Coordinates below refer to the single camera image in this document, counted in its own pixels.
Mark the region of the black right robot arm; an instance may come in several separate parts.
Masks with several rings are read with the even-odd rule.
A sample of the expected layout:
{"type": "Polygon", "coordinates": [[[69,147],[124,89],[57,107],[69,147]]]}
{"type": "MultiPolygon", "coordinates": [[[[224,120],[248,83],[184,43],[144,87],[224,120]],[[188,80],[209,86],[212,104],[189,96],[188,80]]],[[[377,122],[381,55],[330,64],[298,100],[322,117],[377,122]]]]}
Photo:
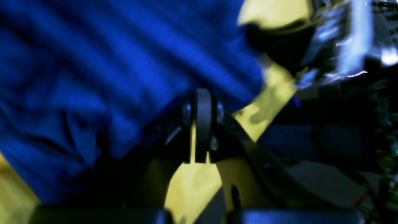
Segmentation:
{"type": "Polygon", "coordinates": [[[297,89],[397,68],[396,0],[319,0],[311,21],[247,26],[249,43],[297,78],[297,89]]]}

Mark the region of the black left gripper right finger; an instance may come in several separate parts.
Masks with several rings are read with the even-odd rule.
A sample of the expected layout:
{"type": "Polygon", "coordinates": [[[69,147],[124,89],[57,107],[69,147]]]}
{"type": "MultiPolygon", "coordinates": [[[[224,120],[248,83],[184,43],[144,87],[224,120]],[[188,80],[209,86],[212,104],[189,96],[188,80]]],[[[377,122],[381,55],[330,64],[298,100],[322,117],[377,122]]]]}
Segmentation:
{"type": "Polygon", "coordinates": [[[217,166],[226,224],[361,224],[360,212],[298,184],[209,90],[195,91],[195,162],[217,166]]]}

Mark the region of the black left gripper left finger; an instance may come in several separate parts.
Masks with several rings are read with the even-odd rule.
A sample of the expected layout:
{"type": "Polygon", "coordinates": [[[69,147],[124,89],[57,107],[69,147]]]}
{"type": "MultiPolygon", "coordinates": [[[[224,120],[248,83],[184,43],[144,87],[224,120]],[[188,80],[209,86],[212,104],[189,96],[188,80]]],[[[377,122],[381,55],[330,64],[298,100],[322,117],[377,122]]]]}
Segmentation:
{"type": "Polygon", "coordinates": [[[169,183],[191,161],[195,97],[155,121],[144,140],[114,160],[92,187],[56,205],[37,207],[31,224],[172,224],[163,208],[169,183]]]}

